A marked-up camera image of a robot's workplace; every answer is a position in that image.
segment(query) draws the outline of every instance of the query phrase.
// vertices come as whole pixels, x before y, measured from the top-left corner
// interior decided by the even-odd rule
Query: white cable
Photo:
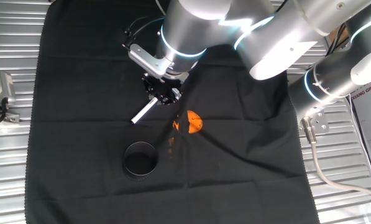
[[[354,185],[349,185],[349,184],[339,184],[339,183],[336,183],[334,181],[331,181],[329,180],[322,172],[320,166],[319,166],[319,163],[318,163],[318,155],[316,153],[316,145],[315,143],[311,143],[311,149],[312,149],[312,157],[314,159],[314,165],[315,165],[315,168],[316,168],[316,172],[318,173],[318,175],[320,176],[320,178],[325,181],[327,184],[333,186],[333,187],[338,187],[338,188],[342,188],[342,189],[346,189],[346,190],[356,190],[356,191],[359,191],[359,192],[364,192],[364,193],[367,193],[367,194],[370,194],[371,195],[371,190],[367,190],[363,187],[358,187],[358,186],[354,186]]]
[[[160,11],[162,12],[162,14],[163,14],[164,16],[166,16],[166,12],[163,10],[162,6],[160,5],[159,0],[155,0],[155,2],[156,2],[156,4],[158,5],[158,7],[159,7]]]

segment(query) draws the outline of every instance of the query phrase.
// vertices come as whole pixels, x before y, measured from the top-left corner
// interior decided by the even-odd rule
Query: metal stick
[[[131,119],[131,123],[135,124],[136,122],[138,122],[138,120],[141,119],[153,106],[155,106],[157,102],[158,98],[153,97],[152,100],[150,100],[149,103],[144,108],[142,108],[142,110],[138,112],[137,115],[133,117],[133,119]]]

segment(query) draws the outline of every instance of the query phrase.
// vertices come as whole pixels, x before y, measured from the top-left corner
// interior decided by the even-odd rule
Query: metal bracket
[[[323,110],[311,113],[309,117],[311,118],[311,124],[315,134],[326,134],[329,132],[329,123]]]
[[[155,78],[162,78],[172,64],[167,58],[157,59],[138,44],[130,46],[129,57]]]
[[[7,112],[3,122],[0,123],[0,128],[12,125],[19,125],[19,114]]]

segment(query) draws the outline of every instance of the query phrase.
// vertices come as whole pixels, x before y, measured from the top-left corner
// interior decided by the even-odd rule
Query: orange object
[[[190,122],[190,134],[197,133],[198,131],[202,130],[203,121],[195,112],[188,111],[188,121]]]
[[[175,122],[175,121],[173,122],[173,128],[177,128],[177,131],[180,128],[179,126],[180,125],[177,122]]]

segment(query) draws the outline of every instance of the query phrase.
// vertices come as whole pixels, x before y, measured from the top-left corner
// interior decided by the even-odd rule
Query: orange stain
[[[188,121],[190,122],[190,134],[197,133],[203,127],[202,119],[193,111],[188,111]]]
[[[180,125],[177,123],[177,122],[173,122],[173,128],[177,128],[177,131],[179,130],[179,127]]]
[[[174,145],[174,138],[169,139],[169,140],[168,140],[168,144],[169,144],[170,146],[173,146],[173,145]]]

